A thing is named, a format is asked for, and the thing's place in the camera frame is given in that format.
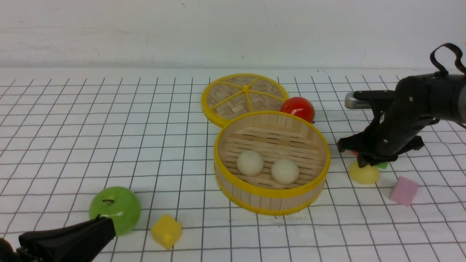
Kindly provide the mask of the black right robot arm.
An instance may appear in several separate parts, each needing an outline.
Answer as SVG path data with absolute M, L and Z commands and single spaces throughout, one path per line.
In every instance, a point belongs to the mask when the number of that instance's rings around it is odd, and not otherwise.
M 393 162 L 420 150 L 418 133 L 441 120 L 465 124 L 465 76 L 433 73 L 401 79 L 393 91 L 355 91 L 348 109 L 371 109 L 373 119 L 361 132 L 341 138 L 338 151 L 357 153 L 359 167 Z

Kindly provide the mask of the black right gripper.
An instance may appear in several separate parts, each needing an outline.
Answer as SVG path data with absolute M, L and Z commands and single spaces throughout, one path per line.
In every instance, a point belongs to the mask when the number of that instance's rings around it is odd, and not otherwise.
M 422 148 L 418 133 L 434 121 L 430 96 L 439 80 L 436 75 L 408 76 L 394 91 L 360 91 L 359 100 L 371 106 L 374 118 L 362 133 L 340 138 L 338 151 L 357 152 L 357 166 L 364 168 Z

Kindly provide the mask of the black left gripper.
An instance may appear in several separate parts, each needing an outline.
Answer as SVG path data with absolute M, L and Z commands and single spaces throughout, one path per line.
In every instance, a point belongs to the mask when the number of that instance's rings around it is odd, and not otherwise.
M 2 262 L 91 262 L 116 236 L 112 219 L 98 216 L 60 229 L 28 231 L 13 249 L 1 238 Z

